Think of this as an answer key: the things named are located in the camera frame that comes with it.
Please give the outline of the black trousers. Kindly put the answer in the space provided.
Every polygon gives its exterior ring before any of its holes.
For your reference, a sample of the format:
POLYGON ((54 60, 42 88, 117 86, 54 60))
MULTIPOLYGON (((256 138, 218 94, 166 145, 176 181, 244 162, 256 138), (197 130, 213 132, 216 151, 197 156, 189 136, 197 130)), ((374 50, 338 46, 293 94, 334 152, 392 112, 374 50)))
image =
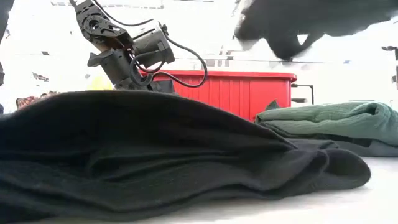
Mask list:
POLYGON ((340 148, 295 145, 218 108, 151 91, 79 91, 0 116, 0 224, 133 221, 199 202, 366 184, 340 148))

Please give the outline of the black metal bracket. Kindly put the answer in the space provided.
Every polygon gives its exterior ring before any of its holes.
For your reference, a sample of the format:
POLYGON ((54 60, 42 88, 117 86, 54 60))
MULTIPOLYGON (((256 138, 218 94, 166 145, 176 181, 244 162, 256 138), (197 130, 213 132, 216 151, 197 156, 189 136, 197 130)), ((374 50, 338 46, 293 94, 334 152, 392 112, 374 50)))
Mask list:
MULTIPOLYGON (((314 86, 313 85, 299 85, 299 84, 291 84, 291 88, 298 88, 298 87, 308 87, 311 89, 311 104, 314 105, 315 104, 315 92, 314 92, 314 86)), ((298 103, 304 103, 305 99, 303 99, 302 101, 297 101, 297 100, 293 100, 292 101, 298 103)))

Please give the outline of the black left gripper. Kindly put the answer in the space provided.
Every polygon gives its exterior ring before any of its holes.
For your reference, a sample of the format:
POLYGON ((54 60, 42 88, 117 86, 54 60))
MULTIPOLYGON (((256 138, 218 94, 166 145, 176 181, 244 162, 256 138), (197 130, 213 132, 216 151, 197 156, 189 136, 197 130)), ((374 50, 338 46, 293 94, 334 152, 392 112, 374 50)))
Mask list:
POLYGON ((156 91, 156 84, 138 86, 133 82, 129 69, 131 60, 123 49, 109 49, 100 54, 90 53, 87 66, 101 66, 115 89, 156 91))

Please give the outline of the orange spray bottle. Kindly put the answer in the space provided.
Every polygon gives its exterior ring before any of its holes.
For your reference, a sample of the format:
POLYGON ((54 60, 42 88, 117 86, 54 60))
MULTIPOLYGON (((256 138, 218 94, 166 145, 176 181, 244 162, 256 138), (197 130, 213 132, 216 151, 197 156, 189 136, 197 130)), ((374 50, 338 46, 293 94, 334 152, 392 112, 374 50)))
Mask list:
POLYGON ((113 84, 107 77, 95 76, 89 79, 87 89, 88 90, 112 90, 113 84))

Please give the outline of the red plastic laundry basket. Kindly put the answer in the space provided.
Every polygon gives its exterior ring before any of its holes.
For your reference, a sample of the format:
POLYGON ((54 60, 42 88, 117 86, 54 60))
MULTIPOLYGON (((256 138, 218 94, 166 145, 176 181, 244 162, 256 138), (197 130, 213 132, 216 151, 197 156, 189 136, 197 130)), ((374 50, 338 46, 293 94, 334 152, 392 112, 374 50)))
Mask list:
POLYGON ((254 121, 273 101, 280 107, 291 106, 291 84, 297 76, 278 72, 209 71, 206 82, 198 88, 174 82, 178 95, 201 101, 254 121))

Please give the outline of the dark navy shorts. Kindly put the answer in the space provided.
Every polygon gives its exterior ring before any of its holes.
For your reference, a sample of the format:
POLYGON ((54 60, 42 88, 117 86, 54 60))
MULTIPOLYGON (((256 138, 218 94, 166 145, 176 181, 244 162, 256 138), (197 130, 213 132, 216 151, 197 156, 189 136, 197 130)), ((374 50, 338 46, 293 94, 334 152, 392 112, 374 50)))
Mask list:
POLYGON ((393 147, 383 142, 371 141, 369 146, 346 141, 315 140, 315 139, 292 139, 289 141, 297 147, 308 147, 315 149, 345 149, 362 157, 398 157, 398 147, 393 147))

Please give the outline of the green button shirt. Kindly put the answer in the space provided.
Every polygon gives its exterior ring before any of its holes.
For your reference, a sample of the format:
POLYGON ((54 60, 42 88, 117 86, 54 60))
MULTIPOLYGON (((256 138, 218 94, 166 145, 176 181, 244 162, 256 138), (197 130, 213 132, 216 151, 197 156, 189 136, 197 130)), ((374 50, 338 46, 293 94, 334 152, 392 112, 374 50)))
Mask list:
POLYGON ((291 136, 328 134, 398 146, 398 112, 374 101, 275 108, 257 114, 255 123, 291 136))

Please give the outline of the red patterned cloth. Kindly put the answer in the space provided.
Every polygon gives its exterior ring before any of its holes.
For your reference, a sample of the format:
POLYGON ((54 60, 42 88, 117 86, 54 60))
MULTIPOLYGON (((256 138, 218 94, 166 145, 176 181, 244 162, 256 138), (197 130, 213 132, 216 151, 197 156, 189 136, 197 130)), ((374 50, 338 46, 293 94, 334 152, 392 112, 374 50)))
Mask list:
POLYGON ((42 100, 44 98, 47 98, 47 97, 50 97, 50 96, 53 96, 53 95, 56 95, 56 94, 58 94, 57 91, 49 91, 48 93, 43 93, 40 96, 28 96, 28 97, 25 97, 25 98, 17 98, 16 99, 17 109, 19 110, 19 109, 21 109, 23 107, 26 107, 28 105, 31 105, 31 104, 35 103, 36 101, 40 101, 40 100, 42 100))

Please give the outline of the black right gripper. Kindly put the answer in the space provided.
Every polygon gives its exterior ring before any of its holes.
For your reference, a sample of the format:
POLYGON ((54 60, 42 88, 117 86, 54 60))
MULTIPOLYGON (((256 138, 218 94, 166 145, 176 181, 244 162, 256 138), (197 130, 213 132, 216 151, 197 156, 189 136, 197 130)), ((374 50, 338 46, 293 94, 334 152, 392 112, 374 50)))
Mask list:
POLYGON ((247 49, 265 39, 277 58, 292 60, 323 37, 322 31, 305 26, 302 9, 297 0, 250 0, 234 36, 247 49))

